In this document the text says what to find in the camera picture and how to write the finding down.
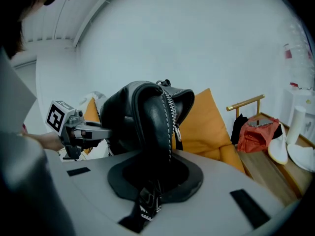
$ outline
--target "red bag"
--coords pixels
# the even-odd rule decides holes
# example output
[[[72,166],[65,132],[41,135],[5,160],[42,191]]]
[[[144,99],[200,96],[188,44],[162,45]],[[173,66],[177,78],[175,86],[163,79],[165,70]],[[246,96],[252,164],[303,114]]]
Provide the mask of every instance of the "red bag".
[[[279,120],[274,118],[269,118],[269,120],[273,121],[271,124],[261,127],[250,126],[249,122],[255,120],[258,120],[258,118],[250,118],[242,126],[237,145],[239,151],[250,153],[267,149],[279,126]]]

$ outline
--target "white slipper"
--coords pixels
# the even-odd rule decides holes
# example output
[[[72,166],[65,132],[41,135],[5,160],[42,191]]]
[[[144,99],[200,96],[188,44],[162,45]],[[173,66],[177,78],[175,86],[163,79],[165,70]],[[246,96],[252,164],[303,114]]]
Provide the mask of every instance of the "white slipper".
[[[292,161],[300,168],[315,172],[315,149],[312,147],[301,147],[296,144],[289,144],[287,146]]]
[[[278,138],[272,139],[268,146],[268,154],[269,156],[279,164],[287,163],[287,152],[285,148],[286,135],[284,126],[280,123],[282,135]]]

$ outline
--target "gold railing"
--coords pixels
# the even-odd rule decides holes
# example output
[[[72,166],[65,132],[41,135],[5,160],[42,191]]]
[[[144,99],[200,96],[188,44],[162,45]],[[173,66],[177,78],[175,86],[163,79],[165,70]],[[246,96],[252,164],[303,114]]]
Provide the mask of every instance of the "gold railing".
[[[226,107],[226,110],[227,110],[227,111],[231,111],[231,110],[233,110],[233,109],[236,109],[236,118],[237,118],[238,116],[240,116],[240,107],[246,106],[246,105],[248,105],[248,104],[251,104],[251,103],[257,101],[257,114],[259,114],[259,113],[260,113],[260,112],[259,112],[260,100],[263,99],[263,98],[265,98],[265,95],[264,95],[264,94],[259,95],[259,96],[256,96],[256,97],[254,97],[254,98],[252,98],[252,99],[245,100],[245,101],[242,101],[242,102],[240,102],[240,103],[234,104],[234,105],[232,105],[232,106],[230,106],[230,107]]]

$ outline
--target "white bottle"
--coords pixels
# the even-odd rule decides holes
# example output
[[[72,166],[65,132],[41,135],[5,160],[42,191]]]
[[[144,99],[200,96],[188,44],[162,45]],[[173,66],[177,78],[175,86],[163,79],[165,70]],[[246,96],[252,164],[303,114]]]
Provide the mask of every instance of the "white bottle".
[[[289,132],[286,136],[286,144],[295,144],[304,123],[306,109],[302,106],[295,106]]]

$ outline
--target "zipper pull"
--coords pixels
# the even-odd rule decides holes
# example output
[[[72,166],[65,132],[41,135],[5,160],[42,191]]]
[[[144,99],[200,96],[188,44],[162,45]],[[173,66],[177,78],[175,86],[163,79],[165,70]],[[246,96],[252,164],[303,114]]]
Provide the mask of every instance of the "zipper pull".
[[[182,135],[181,135],[181,132],[180,132],[180,130],[179,130],[179,125],[178,125],[178,124],[175,124],[175,126],[174,126],[174,132],[175,132],[177,141],[181,142],[181,141],[182,141]]]
[[[158,213],[161,210],[161,205],[159,204],[159,200],[161,200],[161,196],[157,197],[157,207],[156,207],[156,213]]]

